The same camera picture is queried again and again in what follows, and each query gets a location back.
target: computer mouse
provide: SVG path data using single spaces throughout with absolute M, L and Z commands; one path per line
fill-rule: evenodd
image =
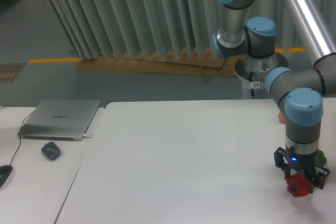
M 11 165 L 0 166 L 0 187 L 6 182 L 12 170 L 13 167 Z
M 41 151 L 47 156 L 48 159 L 50 160 L 55 160 L 61 155 L 61 150 L 60 148 L 54 143 L 54 142 L 49 142 L 45 144 Z

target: green object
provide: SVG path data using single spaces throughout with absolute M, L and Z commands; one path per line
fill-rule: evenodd
M 317 167 L 324 168 L 324 165 L 327 163 L 327 158 L 324 156 L 324 152 L 319 150 L 317 153 Z

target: cable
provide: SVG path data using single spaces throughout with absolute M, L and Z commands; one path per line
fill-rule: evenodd
M 2 108 L 0 108 L 0 110 L 4 109 L 4 108 L 7 108 L 7 107 L 14 107 L 13 105 L 7 105 L 7 106 L 4 106 Z
M 25 120 L 26 120 L 31 114 L 27 115 L 26 118 L 23 119 L 22 124 L 21 124 L 21 127 L 20 127 L 20 130 L 21 130 L 23 124 L 25 123 Z M 9 165 L 12 165 L 13 159 L 14 159 L 14 157 L 15 157 L 17 151 L 19 150 L 20 146 L 21 146 L 21 137 L 20 137 L 20 143 L 19 143 L 19 146 L 17 147 L 17 149 L 16 149 L 16 151 L 15 151 L 15 153 L 14 153 L 14 155 L 13 155 L 13 157 L 12 157 L 12 160 L 11 160 L 11 162 L 10 162 Z
M 14 157 L 15 157 L 15 154 L 16 154 L 16 153 L 17 153 L 17 151 L 19 150 L 20 146 L 21 146 L 21 137 L 20 137 L 20 144 L 19 144 L 19 146 L 17 147 L 17 149 L 16 149 L 16 151 L 15 151 L 15 153 L 14 153 L 13 157 L 12 157 L 12 161 L 10 162 L 10 164 L 9 164 L 9 165 L 12 165 L 12 162 L 13 162 L 13 159 L 14 159 Z

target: laptop logo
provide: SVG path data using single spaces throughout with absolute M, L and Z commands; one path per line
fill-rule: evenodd
M 67 118 L 66 115 L 53 115 L 52 118 Z

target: silver laptop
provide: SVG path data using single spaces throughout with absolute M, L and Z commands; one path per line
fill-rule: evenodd
M 43 100 L 20 129 L 22 138 L 80 141 L 98 110 L 96 100 Z

